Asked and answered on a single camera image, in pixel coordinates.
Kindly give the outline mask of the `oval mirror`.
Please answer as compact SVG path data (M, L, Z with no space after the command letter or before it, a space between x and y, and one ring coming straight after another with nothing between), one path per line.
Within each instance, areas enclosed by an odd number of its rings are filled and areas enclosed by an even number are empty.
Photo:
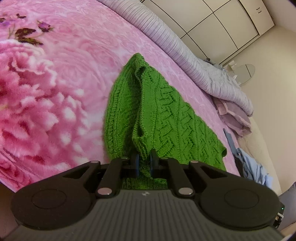
M252 64L244 64L234 70L237 76L235 80L239 85L243 85L248 82L255 74L255 66Z

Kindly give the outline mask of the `light blue clothing pile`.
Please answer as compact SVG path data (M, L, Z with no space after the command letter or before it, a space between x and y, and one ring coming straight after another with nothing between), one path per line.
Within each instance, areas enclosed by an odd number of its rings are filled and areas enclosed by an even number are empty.
M273 187L273 177L267 172L267 169L243 149L237 148L236 151L242 163L243 177L271 189Z

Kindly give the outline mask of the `lilac ribbed duvet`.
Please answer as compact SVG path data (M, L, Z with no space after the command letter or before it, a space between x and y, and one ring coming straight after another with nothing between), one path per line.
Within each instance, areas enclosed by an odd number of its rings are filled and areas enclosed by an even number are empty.
M234 102L248 116L251 100L227 72L199 59L184 42L140 1L100 1L157 44L207 94Z

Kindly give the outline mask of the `mauve pillow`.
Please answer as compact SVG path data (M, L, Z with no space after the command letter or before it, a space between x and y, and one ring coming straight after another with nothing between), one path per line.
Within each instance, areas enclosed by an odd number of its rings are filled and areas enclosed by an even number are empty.
M251 122L247 114L234 102L212 97L221 120L236 133L244 137L251 133Z

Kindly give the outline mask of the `green knitted sweater vest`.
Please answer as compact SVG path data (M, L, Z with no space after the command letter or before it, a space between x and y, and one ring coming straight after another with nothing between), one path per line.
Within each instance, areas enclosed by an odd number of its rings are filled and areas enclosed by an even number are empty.
M104 142L110 159L140 156L139 175L124 178L124 189L165 189L165 179L151 177L148 156L155 150L181 164L197 160L224 170L227 150L217 135L195 114L141 54L123 67L109 96Z

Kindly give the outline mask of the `cream wardrobe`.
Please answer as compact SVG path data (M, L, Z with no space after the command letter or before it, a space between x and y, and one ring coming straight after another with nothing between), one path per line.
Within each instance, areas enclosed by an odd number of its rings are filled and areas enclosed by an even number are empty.
M200 59L225 63L274 26L263 1L142 1Z

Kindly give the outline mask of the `pink floral fleece blanket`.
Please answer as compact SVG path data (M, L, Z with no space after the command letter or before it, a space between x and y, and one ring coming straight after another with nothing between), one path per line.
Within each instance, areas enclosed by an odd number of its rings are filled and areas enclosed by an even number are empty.
M150 38L98 1L1 1L1 183L12 191L107 162L112 85L140 53L227 145L213 102Z

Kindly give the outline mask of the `dark blue garment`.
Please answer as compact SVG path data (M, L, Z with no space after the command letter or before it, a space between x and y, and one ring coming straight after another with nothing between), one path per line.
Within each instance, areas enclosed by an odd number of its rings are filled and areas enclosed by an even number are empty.
M227 132L227 130L225 128L223 129L223 131L224 131L225 137L227 138L227 142L229 144L231 153L233 154L236 168L237 168L240 176L243 177L243 163L241 160L241 155L239 154L239 152L237 151L237 149L234 145L234 141L232 139L231 134L229 132Z

